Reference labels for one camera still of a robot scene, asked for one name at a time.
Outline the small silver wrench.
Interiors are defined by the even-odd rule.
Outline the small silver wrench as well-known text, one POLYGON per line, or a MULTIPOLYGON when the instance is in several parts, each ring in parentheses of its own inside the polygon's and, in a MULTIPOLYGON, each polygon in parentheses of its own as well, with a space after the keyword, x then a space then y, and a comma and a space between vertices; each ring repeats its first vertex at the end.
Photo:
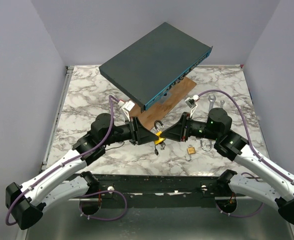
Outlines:
POLYGON ((224 107, 224 104, 225 104, 225 101, 224 100, 221 100, 220 101, 220 107, 223 108, 224 107))

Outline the wooden board stand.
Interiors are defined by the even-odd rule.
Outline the wooden board stand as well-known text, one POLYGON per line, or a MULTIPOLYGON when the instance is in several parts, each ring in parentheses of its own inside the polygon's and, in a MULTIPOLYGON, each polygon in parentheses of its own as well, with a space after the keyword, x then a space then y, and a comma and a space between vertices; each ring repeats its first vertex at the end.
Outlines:
POLYGON ((162 120, 188 93, 196 86, 196 83, 188 77, 173 86, 167 95, 161 97, 148 110, 141 112, 138 104, 129 112, 130 117, 138 117, 142 125, 151 130, 155 120, 162 120))

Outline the dark network switch box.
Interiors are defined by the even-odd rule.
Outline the dark network switch box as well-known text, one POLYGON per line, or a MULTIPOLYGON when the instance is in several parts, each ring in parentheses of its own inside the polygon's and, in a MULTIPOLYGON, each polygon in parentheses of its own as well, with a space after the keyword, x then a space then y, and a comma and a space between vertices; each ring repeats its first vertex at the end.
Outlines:
POLYGON ((212 47, 164 22, 103 63, 99 71, 144 112, 211 51, 212 47))

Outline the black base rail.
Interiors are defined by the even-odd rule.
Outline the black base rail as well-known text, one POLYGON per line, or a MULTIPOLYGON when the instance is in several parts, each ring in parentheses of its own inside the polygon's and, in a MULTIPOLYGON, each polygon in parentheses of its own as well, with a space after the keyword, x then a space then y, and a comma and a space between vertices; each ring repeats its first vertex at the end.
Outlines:
POLYGON ((86 212, 94 207, 128 208, 213 208, 216 200, 228 200, 231 189, 216 176, 114 175, 82 172, 68 180, 84 177, 90 193, 102 191, 100 197, 82 200, 86 212))

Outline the yellow padlock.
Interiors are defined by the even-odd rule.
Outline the yellow padlock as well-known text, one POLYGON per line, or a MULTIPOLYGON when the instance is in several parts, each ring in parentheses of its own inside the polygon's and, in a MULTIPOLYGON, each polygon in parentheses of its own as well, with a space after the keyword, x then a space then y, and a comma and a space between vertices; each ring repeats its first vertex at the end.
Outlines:
POLYGON ((163 138, 163 137, 160 136, 161 133, 162 133, 162 131, 159 130, 158 125, 160 125, 161 128, 164 128, 164 125, 163 125, 163 123, 160 120, 154 121, 154 128, 157 131, 156 136, 158 137, 158 139, 154 141, 154 144, 155 145, 161 145, 164 142, 164 140, 165 140, 165 138, 163 138))

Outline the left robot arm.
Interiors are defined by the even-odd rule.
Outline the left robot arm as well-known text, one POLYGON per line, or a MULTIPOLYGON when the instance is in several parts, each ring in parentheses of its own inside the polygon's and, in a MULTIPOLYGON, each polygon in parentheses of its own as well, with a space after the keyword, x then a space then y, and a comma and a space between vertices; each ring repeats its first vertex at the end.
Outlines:
POLYGON ((50 205, 49 201, 54 199, 52 191, 58 190, 64 180, 103 156, 106 145, 125 141, 144 145, 157 138, 137 117, 115 126, 112 114, 99 114, 90 130, 63 158, 32 179, 21 184, 12 182, 6 187, 6 225, 18 225, 21 230, 25 230, 37 223, 45 208, 50 205))

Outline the large brass padlock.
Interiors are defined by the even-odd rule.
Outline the large brass padlock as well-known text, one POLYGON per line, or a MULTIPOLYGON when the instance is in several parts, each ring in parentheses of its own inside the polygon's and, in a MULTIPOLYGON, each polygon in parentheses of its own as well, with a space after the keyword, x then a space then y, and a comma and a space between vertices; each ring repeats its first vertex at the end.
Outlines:
POLYGON ((203 151, 209 152, 213 148, 214 142, 212 140, 200 140, 200 147, 203 151))

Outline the small brass padlock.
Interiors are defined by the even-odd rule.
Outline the small brass padlock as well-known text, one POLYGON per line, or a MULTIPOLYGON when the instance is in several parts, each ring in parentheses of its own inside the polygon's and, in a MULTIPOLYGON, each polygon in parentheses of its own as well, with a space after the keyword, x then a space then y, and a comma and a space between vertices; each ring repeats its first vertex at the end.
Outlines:
POLYGON ((192 160, 192 155, 196 153, 195 148, 190 144, 187 147, 187 154, 185 155, 185 160, 190 162, 192 160))

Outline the large silver wrench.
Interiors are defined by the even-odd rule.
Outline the large silver wrench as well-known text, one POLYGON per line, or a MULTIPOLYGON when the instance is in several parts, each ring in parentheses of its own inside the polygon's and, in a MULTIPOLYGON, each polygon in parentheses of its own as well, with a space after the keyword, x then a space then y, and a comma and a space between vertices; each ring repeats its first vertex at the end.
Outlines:
POLYGON ((216 101, 216 96, 214 94, 209 95, 208 100, 209 100, 209 111, 210 111, 214 107, 214 104, 215 104, 215 101, 216 101))

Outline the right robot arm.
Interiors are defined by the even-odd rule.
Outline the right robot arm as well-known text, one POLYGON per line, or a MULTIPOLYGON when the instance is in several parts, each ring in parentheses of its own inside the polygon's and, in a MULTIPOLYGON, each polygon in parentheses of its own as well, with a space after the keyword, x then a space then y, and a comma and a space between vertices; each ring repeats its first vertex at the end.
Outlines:
POLYGON ((206 122, 193 120, 185 112, 161 137, 176 142, 185 142, 189 137, 214 140, 217 153, 263 180, 246 180, 228 170, 223 174, 226 178, 217 182, 218 193, 228 196, 234 192, 257 199, 275 208, 283 219, 294 225, 294 174, 258 152, 247 138, 231 130, 231 125, 232 118, 222 108, 211 109, 206 122))

